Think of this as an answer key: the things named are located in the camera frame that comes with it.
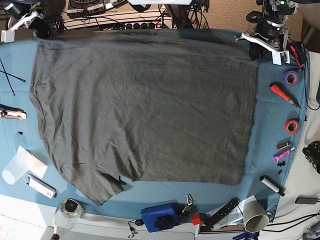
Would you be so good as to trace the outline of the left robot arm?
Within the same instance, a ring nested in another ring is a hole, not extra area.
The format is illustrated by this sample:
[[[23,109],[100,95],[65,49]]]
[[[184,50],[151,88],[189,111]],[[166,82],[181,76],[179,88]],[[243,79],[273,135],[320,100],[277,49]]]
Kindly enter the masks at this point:
[[[254,27],[241,34],[249,41],[249,56],[253,61],[271,52],[275,65],[290,63],[288,50],[289,30],[285,28],[290,15],[294,15],[299,4],[291,0],[258,0],[261,11],[251,11],[246,20]]]

